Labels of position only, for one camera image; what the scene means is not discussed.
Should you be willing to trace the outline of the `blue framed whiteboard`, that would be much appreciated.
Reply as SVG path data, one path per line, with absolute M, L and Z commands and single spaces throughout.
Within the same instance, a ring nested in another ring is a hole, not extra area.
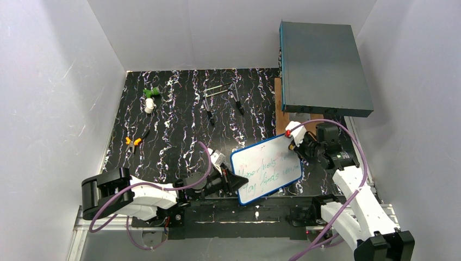
M 230 155 L 233 173 L 247 178 L 238 189 L 243 206 L 290 185 L 302 177 L 302 162 L 289 150 L 291 140 L 283 134 L 247 146 Z

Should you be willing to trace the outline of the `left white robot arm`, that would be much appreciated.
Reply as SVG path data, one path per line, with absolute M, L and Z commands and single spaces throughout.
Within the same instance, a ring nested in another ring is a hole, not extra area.
M 232 196 L 247 183 L 248 178 L 235 175 L 225 164 L 212 166 L 207 176 L 194 172 L 168 184 L 143 181 L 121 167 L 82 181 L 83 218 L 116 214 L 150 221 L 174 216 L 191 201 L 216 192 Z

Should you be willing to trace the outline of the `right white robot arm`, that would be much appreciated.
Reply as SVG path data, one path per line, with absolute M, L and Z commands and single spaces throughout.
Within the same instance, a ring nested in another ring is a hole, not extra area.
M 368 169 L 362 150 L 361 160 L 343 149 L 339 130 L 347 128 L 333 120 L 317 120 L 316 133 L 304 123 L 291 121 L 285 136 L 289 150 L 301 159 L 318 160 L 325 170 L 334 172 L 333 180 L 346 197 L 345 203 L 334 195 L 313 198 L 306 220 L 323 221 L 325 226 L 312 243 L 291 260 L 298 260 L 318 247 L 332 247 L 341 237 L 353 251 L 354 260 L 411 260 L 415 239 L 402 231 L 385 212 L 367 184 Z

